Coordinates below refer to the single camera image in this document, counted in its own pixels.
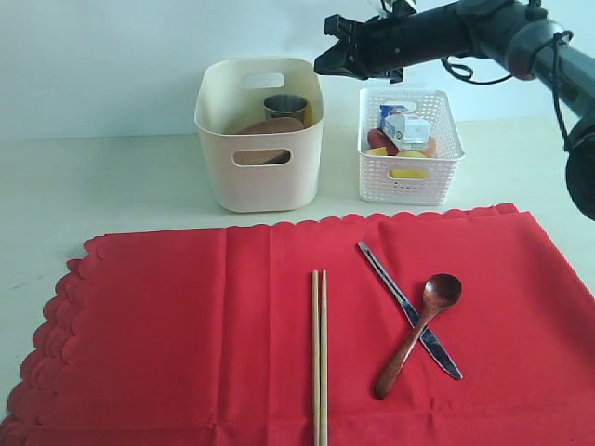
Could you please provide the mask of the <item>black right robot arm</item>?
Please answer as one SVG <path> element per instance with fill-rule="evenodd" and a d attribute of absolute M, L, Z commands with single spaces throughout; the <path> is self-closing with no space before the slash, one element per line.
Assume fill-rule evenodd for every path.
<path fill-rule="evenodd" d="M 320 75 L 403 80 L 404 68 L 449 58 L 492 59 L 509 76 L 539 80 L 578 118 L 560 124 L 568 158 L 566 187 L 576 208 L 594 217 L 594 59 L 571 47 L 573 33 L 551 20 L 538 1 L 456 1 L 419 12 L 412 1 L 383 1 L 366 22 L 336 14 L 324 33 L 337 42 L 318 56 Z"/>

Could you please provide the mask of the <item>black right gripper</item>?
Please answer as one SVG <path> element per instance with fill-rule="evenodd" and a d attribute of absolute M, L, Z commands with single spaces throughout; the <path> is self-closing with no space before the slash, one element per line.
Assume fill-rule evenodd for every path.
<path fill-rule="evenodd" d="M 315 59 L 314 71 L 322 76 L 402 82 L 403 68 L 395 62 L 400 48 L 394 39 L 408 18 L 409 14 L 403 12 L 377 15 L 366 22 L 339 14 L 326 17 L 324 34 L 336 37 L 337 41 Z"/>

